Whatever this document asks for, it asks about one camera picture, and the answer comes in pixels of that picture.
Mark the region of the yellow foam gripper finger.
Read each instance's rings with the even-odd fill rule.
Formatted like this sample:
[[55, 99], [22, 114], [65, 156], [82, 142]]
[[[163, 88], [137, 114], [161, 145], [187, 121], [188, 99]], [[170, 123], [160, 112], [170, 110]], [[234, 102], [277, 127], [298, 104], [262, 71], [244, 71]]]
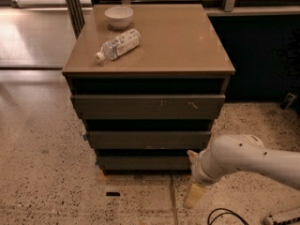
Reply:
[[190, 163], [194, 164], [198, 154], [192, 150], [188, 150], [187, 155], [188, 155], [188, 159], [189, 159]]
[[201, 197], [205, 194], [207, 188], [201, 184], [190, 183], [187, 186], [187, 194], [184, 199], [184, 207], [186, 209], [193, 208]]

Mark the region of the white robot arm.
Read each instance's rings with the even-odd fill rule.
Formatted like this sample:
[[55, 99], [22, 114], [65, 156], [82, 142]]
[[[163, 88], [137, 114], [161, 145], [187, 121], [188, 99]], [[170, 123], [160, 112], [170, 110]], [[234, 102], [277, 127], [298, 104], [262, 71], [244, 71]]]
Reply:
[[191, 178], [184, 207], [193, 208], [206, 189], [225, 175], [257, 173], [300, 189], [300, 153], [268, 149], [254, 135], [221, 135], [200, 153], [187, 151]]

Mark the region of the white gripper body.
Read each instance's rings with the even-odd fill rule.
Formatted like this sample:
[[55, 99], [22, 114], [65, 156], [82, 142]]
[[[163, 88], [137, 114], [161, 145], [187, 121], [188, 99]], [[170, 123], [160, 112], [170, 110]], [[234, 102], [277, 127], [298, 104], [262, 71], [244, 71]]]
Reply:
[[209, 175], [208, 169], [205, 168], [209, 165], [209, 161], [211, 158], [210, 152], [203, 150], [200, 153], [197, 153], [198, 156], [194, 164], [191, 164], [191, 175], [192, 180], [196, 184], [201, 184], [203, 186], [211, 186], [218, 182], [218, 179], [213, 178]]

